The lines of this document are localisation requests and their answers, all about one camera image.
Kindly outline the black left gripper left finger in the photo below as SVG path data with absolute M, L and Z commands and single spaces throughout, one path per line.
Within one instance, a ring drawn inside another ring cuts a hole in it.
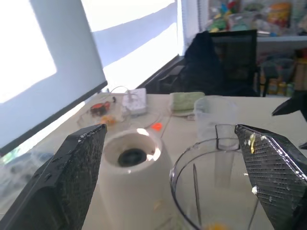
M 96 187 L 107 127 L 66 137 L 0 221 L 2 230 L 80 230 Z

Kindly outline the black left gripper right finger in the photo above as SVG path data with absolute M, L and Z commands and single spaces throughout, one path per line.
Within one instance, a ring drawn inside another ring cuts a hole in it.
M 276 230 L 307 228 L 307 159 L 286 137 L 238 124 L 249 180 Z

